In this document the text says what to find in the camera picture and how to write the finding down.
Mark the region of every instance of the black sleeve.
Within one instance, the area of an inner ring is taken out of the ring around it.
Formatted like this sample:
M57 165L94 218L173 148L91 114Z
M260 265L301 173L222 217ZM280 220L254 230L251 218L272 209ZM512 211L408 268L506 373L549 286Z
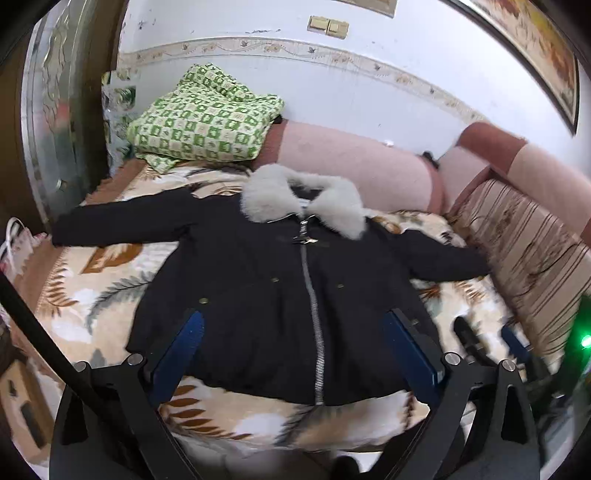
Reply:
M418 230L395 235L393 242L413 278L459 281L490 273L486 259L475 249L443 245Z
M199 202L182 187L124 202L77 207L53 226L53 244L102 247L176 241L197 218Z

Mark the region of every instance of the black rod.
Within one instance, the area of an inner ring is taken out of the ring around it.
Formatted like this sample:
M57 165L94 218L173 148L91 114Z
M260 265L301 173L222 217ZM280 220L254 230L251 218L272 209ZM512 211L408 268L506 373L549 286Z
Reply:
M12 317L47 365L66 383L68 387L124 442L135 440L113 418L105 403L92 387L74 369L57 345L51 340L45 329L33 315L27 304L18 294L12 283L0 271L0 304Z

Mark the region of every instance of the wallpaper border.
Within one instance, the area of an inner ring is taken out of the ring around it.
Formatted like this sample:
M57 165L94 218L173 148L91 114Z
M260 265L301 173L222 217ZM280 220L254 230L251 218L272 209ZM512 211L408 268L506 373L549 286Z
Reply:
M436 105L467 124L488 121L484 115L451 93L393 65L338 48L296 40L220 37L171 43L145 50L120 53L117 71L120 76L126 76L123 70L133 70L161 61L224 55L273 57L321 64L390 84Z

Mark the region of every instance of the painting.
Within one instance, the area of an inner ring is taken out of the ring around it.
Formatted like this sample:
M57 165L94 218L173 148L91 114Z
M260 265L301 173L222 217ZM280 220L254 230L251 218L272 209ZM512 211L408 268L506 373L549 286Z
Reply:
M394 17L394 10L396 10L396 2L398 0L338 0L346 4L357 5L358 7L367 8L374 12Z
M529 0L446 0L478 20L524 59L567 122L579 118L579 68L558 28Z

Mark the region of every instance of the white handle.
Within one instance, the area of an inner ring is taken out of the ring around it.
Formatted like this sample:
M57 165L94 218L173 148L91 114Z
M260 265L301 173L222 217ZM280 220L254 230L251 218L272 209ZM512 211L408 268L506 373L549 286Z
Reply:
M31 250L33 250L33 235L32 235L32 233L27 229L27 227L25 227L25 224L22 223L18 218L12 217L6 225L6 241L4 243L5 243L6 249L7 249L8 263L10 263L10 266L13 271L16 270L16 267L14 265L14 256L12 255L11 242L14 237L18 236L18 224L20 224L22 226L23 232L28 232L29 245L31 247Z

